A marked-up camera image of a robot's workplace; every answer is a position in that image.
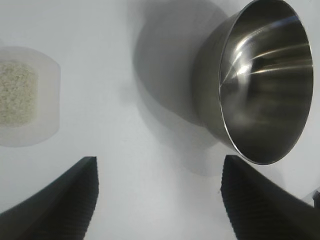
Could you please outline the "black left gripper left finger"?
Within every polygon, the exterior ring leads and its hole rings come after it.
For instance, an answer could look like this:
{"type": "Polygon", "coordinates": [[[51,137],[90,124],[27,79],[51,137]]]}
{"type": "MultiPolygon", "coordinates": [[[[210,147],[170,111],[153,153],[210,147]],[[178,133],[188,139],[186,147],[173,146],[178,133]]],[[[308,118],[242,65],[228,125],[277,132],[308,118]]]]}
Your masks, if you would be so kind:
{"type": "Polygon", "coordinates": [[[98,161],[87,156],[0,214],[2,240],[82,240],[98,200],[98,161]]]}

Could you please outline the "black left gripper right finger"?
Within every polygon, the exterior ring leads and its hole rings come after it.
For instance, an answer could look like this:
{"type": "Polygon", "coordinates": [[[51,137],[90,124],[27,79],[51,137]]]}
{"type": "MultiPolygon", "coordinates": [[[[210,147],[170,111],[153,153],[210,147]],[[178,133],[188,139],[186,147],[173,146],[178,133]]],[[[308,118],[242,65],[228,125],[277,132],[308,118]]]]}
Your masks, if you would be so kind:
{"type": "Polygon", "coordinates": [[[318,240],[320,210],[288,193],[240,157],[226,155],[221,196],[239,240],[318,240]]]}

